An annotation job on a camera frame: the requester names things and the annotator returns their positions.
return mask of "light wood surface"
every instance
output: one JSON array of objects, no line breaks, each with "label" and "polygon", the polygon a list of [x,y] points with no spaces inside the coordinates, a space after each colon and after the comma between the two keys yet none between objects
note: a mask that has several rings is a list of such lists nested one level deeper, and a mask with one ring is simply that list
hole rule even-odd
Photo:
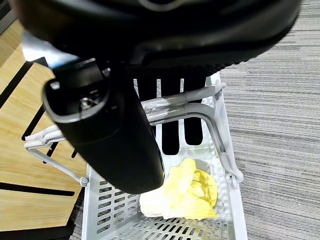
[{"label": "light wood surface", "polygon": [[[0,93],[25,62],[21,34],[22,27],[15,21],[0,36]],[[22,135],[42,105],[43,84],[53,77],[50,69],[34,63],[0,109],[0,182],[75,194],[70,197],[0,190],[0,231],[64,226],[81,190],[73,178],[43,164],[24,149]],[[52,124],[44,114],[33,133]],[[85,176],[87,164],[79,154],[71,158],[73,151],[68,142],[60,142],[51,157],[78,176]]]},{"label": "light wood surface", "polygon": [[65,225],[74,204],[69,196],[9,190],[0,190],[0,196],[0,231]]}]

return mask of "metal bracket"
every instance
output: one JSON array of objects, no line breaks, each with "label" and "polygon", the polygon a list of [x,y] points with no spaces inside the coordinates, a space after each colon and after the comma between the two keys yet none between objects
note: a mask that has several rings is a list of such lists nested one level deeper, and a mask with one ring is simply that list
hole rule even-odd
[{"label": "metal bracket", "polygon": [[[238,183],[243,181],[244,176],[237,168],[233,153],[227,113],[222,95],[222,89],[225,87],[225,83],[219,82],[218,84],[201,89],[143,101],[141,104],[151,125],[193,117],[203,119],[208,126],[222,166],[227,173],[231,174],[232,187],[238,188]],[[190,103],[212,96],[213,107],[202,103]],[[37,150],[37,148],[49,147],[53,142],[66,140],[56,125],[52,125],[41,132],[27,136],[25,140],[26,143],[24,147],[30,153],[71,176],[79,182],[81,186],[87,186],[89,182],[87,177],[77,176],[69,168]]]}]

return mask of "gray carpet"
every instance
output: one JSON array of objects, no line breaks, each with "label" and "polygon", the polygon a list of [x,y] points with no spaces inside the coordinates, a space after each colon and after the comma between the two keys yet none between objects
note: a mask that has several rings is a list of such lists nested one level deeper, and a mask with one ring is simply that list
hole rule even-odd
[{"label": "gray carpet", "polygon": [[320,1],[271,50],[220,74],[249,240],[319,240]]}]

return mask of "yellow cloth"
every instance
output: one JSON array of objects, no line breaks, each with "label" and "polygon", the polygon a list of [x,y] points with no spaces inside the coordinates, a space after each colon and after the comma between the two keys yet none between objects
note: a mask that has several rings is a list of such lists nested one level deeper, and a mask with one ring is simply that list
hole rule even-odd
[{"label": "yellow cloth", "polygon": [[141,194],[140,208],[147,217],[201,220],[217,216],[213,210],[217,198],[216,181],[186,158],[180,166],[170,168],[163,186]]}]

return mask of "white plastic basket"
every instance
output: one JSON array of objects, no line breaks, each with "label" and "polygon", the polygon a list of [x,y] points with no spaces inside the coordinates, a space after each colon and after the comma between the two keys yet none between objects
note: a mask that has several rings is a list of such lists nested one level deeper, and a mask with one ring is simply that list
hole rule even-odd
[{"label": "white plastic basket", "polygon": [[[158,82],[156,99],[142,102],[151,125],[156,125],[156,140],[161,150],[168,176],[170,167],[180,165],[185,158],[196,161],[196,167],[209,173],[218,185],[218,199],[214,207],[216,218],[185,220],[145,217],[139,209],[139,195],[127,194],[105,181],[89,165],[87,176],[79,177],[70,169],[38,151],[52,143],[65,141],[55,125],[26,137],[24,147],[48,164],[60,169],[85,188],[83,240],[247,240],[246,224],[239,182],[243,174],[238,170],[233,153],[222,89],[216,73],[207,78],[204,88],[160,97]],[[190,103],[203,99],[202,103]],[[186,143],[184,119],[202,119],[203,141],[198,146]],[[162,152],[162,123],[179,121],[179,152]]]},{"label": "white plastic basket", "polygon": [[[203,104],[226,112],[223,106],[213,106],[213,96],[202,100]],[[178,166],[184,158],[196,160],[196,167],[210,173],[218,185],[218,200],[214,210],[217,218],[186,220],[162,217],[145,217],[139,209],[139,195],[127,194],[113,187],[90,166],[85,189],[82,223],[83,240],[246,240],[247,231],[238,183],[222,166],[208,126],[202,120],[203,141],[191,146],[185,141],[184,120],[179,120],[179,153],[164,155],[165,175],[170,167]],[[162,126],[156,125],[156,140],[162,149]]]}]

